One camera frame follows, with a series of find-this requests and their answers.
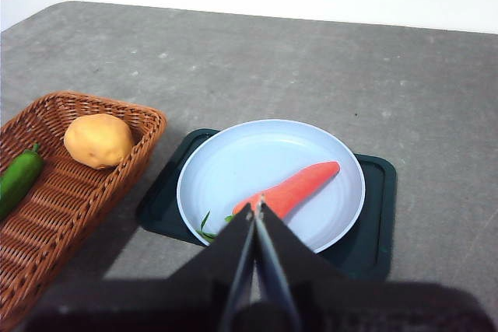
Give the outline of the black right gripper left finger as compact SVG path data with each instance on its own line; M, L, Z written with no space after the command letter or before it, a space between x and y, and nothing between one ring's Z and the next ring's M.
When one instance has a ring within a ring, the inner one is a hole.
M65 283L48 291L27 331L212 331L246 303L254 213L245 206L210 246L170 277Z

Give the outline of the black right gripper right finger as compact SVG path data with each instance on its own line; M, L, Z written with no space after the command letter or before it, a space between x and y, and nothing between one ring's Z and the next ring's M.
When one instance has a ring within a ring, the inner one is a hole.
M309 250L265 202L255 212L264 259L303 331L493 331L471 294L434 283L348 278Z

